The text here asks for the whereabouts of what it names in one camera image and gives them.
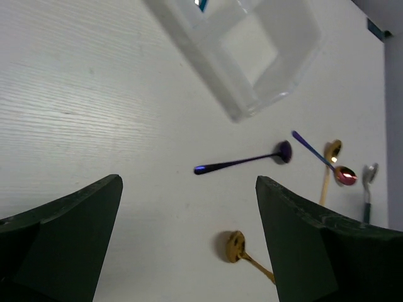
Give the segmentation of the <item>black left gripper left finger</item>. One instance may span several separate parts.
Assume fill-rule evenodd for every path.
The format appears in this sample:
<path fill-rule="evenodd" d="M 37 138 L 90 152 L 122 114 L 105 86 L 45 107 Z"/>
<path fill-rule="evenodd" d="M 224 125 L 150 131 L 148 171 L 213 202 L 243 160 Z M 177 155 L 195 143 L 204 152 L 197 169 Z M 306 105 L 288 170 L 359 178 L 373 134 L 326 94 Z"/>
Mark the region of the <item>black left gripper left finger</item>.
<path fill-rule="evenodd" d="M 1 301 L 92 301 L 123 191 L 106 176 L 1 220 Z"/>

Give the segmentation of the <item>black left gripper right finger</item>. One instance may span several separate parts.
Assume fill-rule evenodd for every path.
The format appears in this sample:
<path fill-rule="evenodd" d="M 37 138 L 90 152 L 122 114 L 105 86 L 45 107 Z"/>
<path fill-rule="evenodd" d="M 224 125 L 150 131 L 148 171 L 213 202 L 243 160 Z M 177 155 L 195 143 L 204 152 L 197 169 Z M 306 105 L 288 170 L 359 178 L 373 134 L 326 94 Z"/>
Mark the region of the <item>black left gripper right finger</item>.
<path fill-rule="evenodd" d="M 280 301 L 401 301 L 402 233 L 362 223 L 256 179 Z"/>

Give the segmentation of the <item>teal handled silver fork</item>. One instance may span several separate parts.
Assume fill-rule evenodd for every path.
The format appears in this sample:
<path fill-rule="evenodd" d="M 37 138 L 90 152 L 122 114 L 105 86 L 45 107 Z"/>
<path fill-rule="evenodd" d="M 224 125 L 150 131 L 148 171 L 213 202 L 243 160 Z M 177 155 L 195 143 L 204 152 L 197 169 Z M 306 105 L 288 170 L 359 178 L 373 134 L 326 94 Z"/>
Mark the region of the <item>teal handled silver fork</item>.
<path fill-rule="evenodd" d="M 207 7 L 208 0 L 194 0 L 194 4 L 203 13 L 205 11 L 206 7 Z"/>

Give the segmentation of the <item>ornate gold spoon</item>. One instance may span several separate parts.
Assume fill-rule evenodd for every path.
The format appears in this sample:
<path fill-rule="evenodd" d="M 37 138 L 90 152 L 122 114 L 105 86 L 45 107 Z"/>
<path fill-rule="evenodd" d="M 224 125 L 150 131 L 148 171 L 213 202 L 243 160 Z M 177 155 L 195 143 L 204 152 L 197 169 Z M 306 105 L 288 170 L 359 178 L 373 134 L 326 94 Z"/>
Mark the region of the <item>ornate gold spoon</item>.
<path fill-rule="evenodd" d="M 273 284 L 276 284 L 274 274 L 264 268 L 261 264 L 256 262 L 246 252 L 246 239 L 241 231 L 236 230 L 230 233 L 229 238 L 227 239 L 225 244 L 225 256 L 226 259 L 233 264 L 240 260 L 248 261 L 255 268 L 261 271 Z"/>

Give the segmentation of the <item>rainbow iridescent spoon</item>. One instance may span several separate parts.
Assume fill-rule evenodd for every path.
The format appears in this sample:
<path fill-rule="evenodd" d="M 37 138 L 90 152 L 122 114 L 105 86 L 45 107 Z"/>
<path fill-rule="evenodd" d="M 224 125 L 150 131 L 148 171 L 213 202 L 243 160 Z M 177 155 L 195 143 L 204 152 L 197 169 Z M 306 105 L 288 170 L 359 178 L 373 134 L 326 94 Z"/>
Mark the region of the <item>rainbow iridescent spoon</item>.
<path fill-rule="evenodd" d="M 345 166 L 333 166 L 337 161 L 337 157 L 341 151 L 342 143 L 340 140 L 333 141 L 327 151 L 326 157 L 322 156 L 314 147 L 312 147 L 297 131 L 292 131 L 292 136 L 299 141 L 304 147 L 306 147 L 310 152 L 312 152 L 318 159 L 320 159 L 330 170 L 333 171 L 334 177 L 337 182 L 344 186 L 352 186 L 354 185 L 358 177 L 357 175 L 349 168 Z"/>

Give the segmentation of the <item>purple blue iridescent spoon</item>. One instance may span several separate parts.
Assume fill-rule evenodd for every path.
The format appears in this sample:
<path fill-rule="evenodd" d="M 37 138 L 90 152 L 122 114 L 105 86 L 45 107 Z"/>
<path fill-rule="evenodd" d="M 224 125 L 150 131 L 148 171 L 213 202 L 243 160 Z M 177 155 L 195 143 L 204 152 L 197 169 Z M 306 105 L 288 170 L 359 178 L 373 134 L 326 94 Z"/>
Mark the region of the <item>purple blue iridescent spoon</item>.
<path fill-rule="evenodd" d="M 215 171 L 225 169 L 228 167 L 232 167 L 235 165 L 244 164 L 246 162 L 252 162 L 255 160 L 261 160 L 261 159 L 267 159 L 267 158 L 277 158 L 281 164 L 288 164 L 292 159 L 292 155 L 293 155 L 293 151 L 292 151 L 292 146 L 291 146 L 290 142 L 288 140 L 284 140 L 276 146 L 275 151 L 271 154 L 259 155 L 259 156 L 250 157 L 247 159 L 233 160 L 230 162 L 219 162 L 219 163 L 215 163 L 215 164 L 198 165 L 198 166 L 194 167 L 193 173 L 195 175 L 208 174 L 208 173 L 215 172 Z"/>

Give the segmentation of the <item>slim gold spoon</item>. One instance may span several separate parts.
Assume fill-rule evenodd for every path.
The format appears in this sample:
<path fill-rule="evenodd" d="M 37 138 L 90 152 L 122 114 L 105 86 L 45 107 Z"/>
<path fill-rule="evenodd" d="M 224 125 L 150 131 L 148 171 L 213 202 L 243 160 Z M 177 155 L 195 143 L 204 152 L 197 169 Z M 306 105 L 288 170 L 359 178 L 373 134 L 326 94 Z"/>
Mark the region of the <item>slim gold spoon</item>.
<path fill-rule="evenodd" d="M 338 161 L 338 156 L 342 149 L 342 146 L 343 146 L 343 144 L 340 140 L 334 140 L 331 143 L 327 143 L 327 145 L 324 149 L 325 159 L 327 161 L 329 161 L 330 163 L 335 164 Z M 319 201 L 319 204 L 321 206 L 325 205 L 327 189 L 328 189 L 329 180 L 330 180 L 330 172 L 331 172 L 330 168 L 326 167 L 324 182 L 323 182 L 322 192 L 321 192 L 321 198 Z"/>

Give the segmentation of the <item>white three-compartment plastic tray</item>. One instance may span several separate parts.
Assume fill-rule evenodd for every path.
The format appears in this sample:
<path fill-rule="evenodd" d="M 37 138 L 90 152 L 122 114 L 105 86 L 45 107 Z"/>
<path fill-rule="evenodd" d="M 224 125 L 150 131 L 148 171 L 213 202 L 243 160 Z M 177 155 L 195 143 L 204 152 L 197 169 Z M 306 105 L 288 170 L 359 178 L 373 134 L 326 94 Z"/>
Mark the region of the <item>white three-compartment plastic tray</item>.
<path fill-rule="evenodd" d="M 147 1 L 235 122 L 290 95 L 323 44 L 310 1 Z"/>

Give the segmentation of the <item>right blue corner label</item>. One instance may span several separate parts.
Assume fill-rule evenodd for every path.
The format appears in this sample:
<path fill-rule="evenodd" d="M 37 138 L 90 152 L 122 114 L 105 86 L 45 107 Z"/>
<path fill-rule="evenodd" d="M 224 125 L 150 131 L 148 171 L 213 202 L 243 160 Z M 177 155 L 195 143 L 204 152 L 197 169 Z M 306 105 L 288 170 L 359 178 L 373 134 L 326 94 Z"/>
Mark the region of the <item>right blue corner label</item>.
<path fill-rule="evenodd" d="M 367 29 L 377 37 L 381 42 L 393 37 L 393 34 L 388 30 L 381 30 L 370 18 L 367 18 Z"/>

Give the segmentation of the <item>teal handled silver spoon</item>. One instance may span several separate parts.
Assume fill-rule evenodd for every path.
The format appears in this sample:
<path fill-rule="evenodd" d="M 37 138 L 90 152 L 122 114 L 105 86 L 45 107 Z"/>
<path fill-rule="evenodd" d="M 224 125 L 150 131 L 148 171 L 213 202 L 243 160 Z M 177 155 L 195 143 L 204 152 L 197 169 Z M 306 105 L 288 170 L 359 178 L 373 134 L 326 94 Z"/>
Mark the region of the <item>teal handled silver spoon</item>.
<path fill-rule="evenodd" d="M 379 164 L 374 163 L 371 166 L 364 166 L 362 183 L 364 189 L 364 210 L 363 210 L 363 222 L 370 223 L 371 213 L 371 193 L 370 185 L 374 182 L 379 169 Z"/>

